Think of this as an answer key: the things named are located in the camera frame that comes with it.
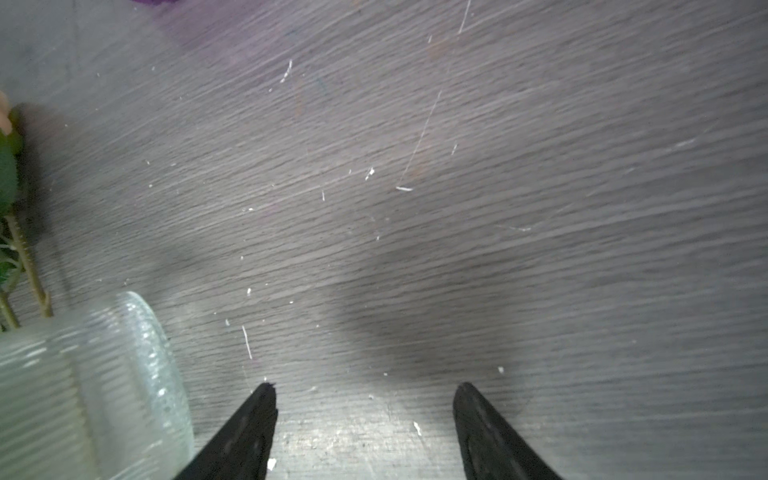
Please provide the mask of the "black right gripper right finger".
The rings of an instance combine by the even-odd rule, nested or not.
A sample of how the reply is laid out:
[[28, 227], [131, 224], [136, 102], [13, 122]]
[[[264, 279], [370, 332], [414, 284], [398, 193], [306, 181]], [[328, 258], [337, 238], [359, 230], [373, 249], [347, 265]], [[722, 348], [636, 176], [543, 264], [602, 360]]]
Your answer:
[[469, 480], [561, 480], [471, 383], [459, 384], [453, 417]]

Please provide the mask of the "clear ribbed glass vase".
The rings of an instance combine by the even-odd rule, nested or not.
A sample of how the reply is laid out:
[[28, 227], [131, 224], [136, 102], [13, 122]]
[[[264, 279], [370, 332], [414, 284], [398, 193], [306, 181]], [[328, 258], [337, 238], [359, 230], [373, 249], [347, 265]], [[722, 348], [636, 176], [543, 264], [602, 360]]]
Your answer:
[[138, 294], [2, 334], [2, 478], [172, 479], [194, 450], [169, 341]]

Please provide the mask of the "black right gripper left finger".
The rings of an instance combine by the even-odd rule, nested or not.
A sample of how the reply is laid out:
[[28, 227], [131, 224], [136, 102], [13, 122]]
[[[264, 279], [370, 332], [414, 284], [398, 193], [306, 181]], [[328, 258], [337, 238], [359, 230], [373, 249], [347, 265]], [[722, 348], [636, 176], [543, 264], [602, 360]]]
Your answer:
[[175, 480], [264, 480], [278, 419], [276, 390], [260, 384]]

